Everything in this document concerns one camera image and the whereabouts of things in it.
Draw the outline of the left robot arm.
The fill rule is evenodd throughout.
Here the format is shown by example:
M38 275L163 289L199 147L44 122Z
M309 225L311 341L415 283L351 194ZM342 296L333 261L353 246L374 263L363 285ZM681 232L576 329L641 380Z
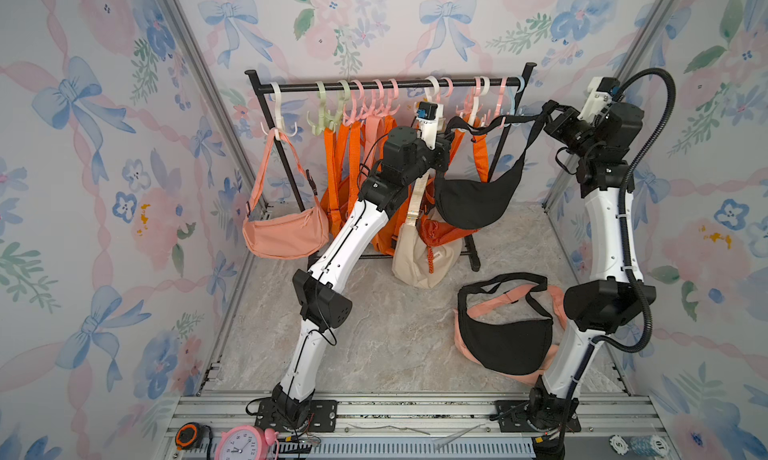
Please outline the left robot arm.
M290 429L309 422L316 377L326 347L337 344L336 330L346 321L352 301L344 296L347 281L376 234L432 171L450 164L453 136L424 129L396 127L388 135L383 158L359 188L352 213L330 246L307 271L295 272L292 283L300 305L300 334L270 404Z

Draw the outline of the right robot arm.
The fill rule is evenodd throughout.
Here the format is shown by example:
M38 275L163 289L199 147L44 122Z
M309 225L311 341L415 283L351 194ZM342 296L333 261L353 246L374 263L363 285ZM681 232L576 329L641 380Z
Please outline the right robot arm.
M529 395L528 424L564 430L574 415L582 377L611 334L636 316L647 318L656 298L636 262L631 232L633 171L624 157L643 125L643 111L611 103L600 112L563 108L545 128L579 161L575 173L592 231L588 281L567 289L568 323L553 363Z

